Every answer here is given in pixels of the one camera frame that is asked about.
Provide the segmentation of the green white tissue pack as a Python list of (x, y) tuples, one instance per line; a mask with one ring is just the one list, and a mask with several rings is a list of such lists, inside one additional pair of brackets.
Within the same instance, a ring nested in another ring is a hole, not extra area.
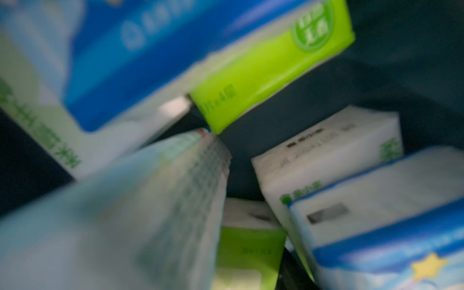
[(403, 153), (397, 112), (348, 106), (251, 162), (266, 202), (292, 234), (290, 202)]

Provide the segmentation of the blue star tissue pack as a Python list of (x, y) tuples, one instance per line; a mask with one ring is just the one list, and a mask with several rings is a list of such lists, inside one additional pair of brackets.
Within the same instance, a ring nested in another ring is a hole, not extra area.
[(289, 205), (323, 290), (461, 290), (464, 153), (433, 146)]

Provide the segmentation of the teal red patterned tissue pack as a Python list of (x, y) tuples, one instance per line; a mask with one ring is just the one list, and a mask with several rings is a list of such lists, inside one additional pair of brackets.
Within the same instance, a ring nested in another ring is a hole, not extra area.
[(232, 156), (172, 136), (1, 220), (4, 290), (207, 290)]

